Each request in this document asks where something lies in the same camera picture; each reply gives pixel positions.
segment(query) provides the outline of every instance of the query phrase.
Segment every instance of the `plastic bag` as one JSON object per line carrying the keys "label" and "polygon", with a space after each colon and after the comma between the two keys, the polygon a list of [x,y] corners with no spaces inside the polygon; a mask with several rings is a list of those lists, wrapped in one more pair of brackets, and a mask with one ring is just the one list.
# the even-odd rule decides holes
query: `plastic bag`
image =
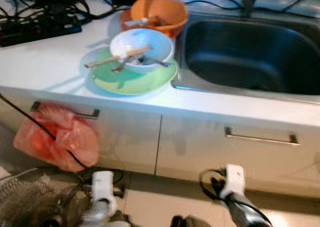
{"label": "plastic bag", "polygon": [[27,119],[15,135],[15,148],[64,171],[78,172],[97,163],[97,134],[83,119],[58,104],[42,103],[38,110],[31,116],[45,126],[55,140]]}

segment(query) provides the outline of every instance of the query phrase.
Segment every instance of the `floor tile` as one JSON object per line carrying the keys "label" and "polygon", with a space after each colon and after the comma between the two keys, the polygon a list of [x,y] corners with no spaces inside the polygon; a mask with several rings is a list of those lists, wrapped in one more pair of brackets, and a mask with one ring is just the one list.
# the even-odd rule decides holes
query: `floor tile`
{"label": "floor tile", "polygon": [[132,174],[125,213],[143,227],[170,227],[175,215],[192,215],[224,227],[224,207],[210,201],[197,183]]}
{"label": "floor tile", "polygon": [[[262,192],[248,192],[246,196],[271,220],[274,227],[320,227],[317,199]],[[227,210],[224,220],[226,227],[236,227]]]}

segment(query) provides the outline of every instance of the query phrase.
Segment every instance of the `white countertop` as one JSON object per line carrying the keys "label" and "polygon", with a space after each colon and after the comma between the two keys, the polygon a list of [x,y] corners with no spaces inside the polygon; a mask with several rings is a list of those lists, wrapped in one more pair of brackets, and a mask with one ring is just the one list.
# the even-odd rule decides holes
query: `white countertop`
{"label": "white countertop", "polygon": [[0,91],[101,107],[165,115],[254,124],[320,127],[320,105],[208,93],[173,88],[170,84],[140,96],[123,96],[99,89],[83,67],[89,53],[107,48],[119,33],[119,14],[95,20],[81,33],[0,48]]}

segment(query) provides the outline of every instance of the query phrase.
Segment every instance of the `sink basin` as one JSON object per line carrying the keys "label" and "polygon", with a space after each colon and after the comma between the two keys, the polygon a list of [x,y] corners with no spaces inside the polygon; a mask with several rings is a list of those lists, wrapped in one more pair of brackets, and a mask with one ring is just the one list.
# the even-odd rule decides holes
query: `sink basin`
{"label": "sink basin", "polygon": [[177,42],[177,88],[297,100],[320,95],[320,29],[313,25],[198,17]]}

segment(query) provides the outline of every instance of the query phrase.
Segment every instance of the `plate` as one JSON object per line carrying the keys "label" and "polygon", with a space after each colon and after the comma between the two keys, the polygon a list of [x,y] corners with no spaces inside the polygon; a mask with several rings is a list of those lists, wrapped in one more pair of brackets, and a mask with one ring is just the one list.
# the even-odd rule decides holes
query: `plate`
{"label": "plate", "polygon": [[[99,59],[111,57],[109,50],[103,51]],[[92,70],[93,82],[101,89],[120,95],[142,95],[159,89],[170,82],[178,72],[178,64],[173,59],[170,67],[159,67],[147,73],[136,73],[122,70],[120,73],[112,72],[120,62],[113,61],[96,67]]]}

